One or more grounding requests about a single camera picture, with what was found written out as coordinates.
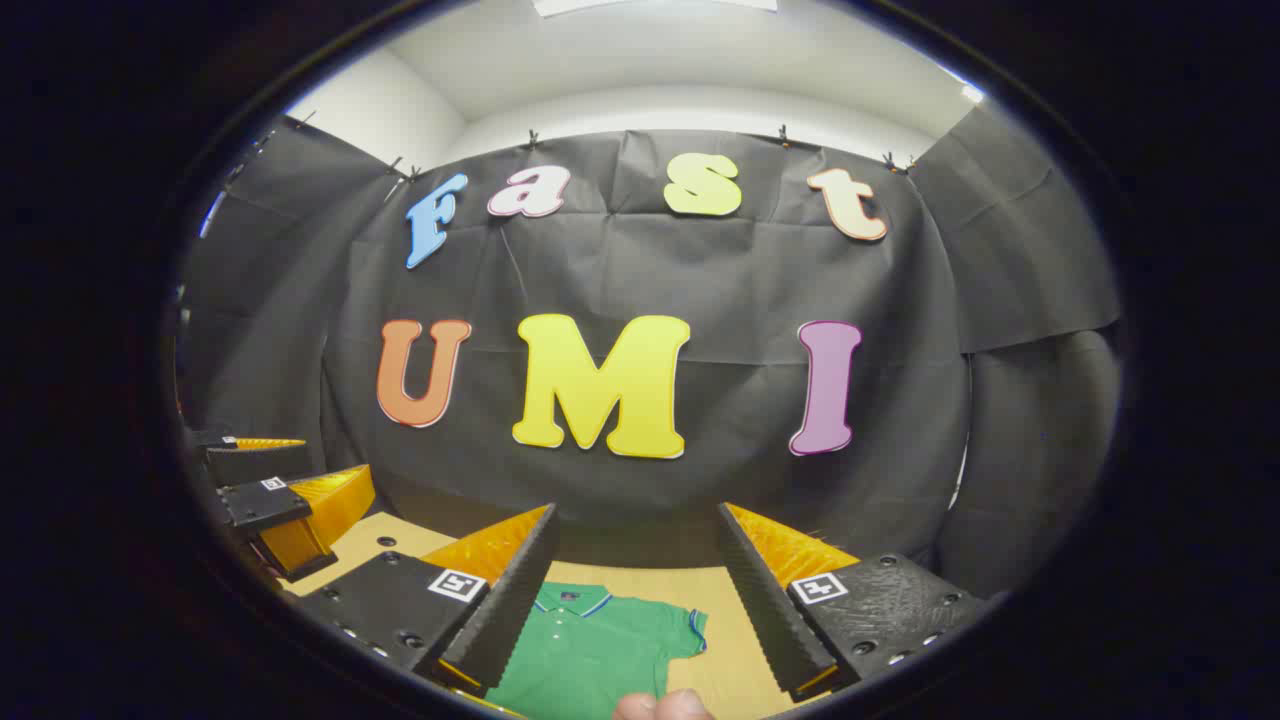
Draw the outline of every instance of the shirt collar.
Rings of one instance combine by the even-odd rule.
[[[586,618],[604,607],[612,597],[604,585],[543,583],[543,588],[538,591],[538,600],[534,601],[534,607],[543,612],[563,607],[573,615]]]

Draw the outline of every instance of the orange letter u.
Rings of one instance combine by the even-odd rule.
[[[431,325],[435,338],[431,377],[426,395],[415,400],[404,392],[404,372],[410,348],[421,334],[422,324],[416,320],[392,320],[383,325],[383,359],[378,364],[378,405],[388,418],[411,428],[431,425],[448,410],[458,346],[471,337],[471,324],[440,320]]]

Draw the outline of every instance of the white ceiling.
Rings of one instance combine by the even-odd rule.
[[[390,45],[466,120],[564,95],[717,85],[855,108],[941,137],[973,102],[961,83],[838,1],[778,12],[634,0],[541,18],[530,0],[472,0]]]

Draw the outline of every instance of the shirt sleeve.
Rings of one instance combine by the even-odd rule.
[[[707,650],[707,614],[668,605],[667,647],[671,657],[692,657]]]

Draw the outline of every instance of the green polo shirt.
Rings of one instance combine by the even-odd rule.
[[[485,700],[530,720],[609,720],[627,693],[667,692],[667,661],[707,650],[707,615],[545,583]]]

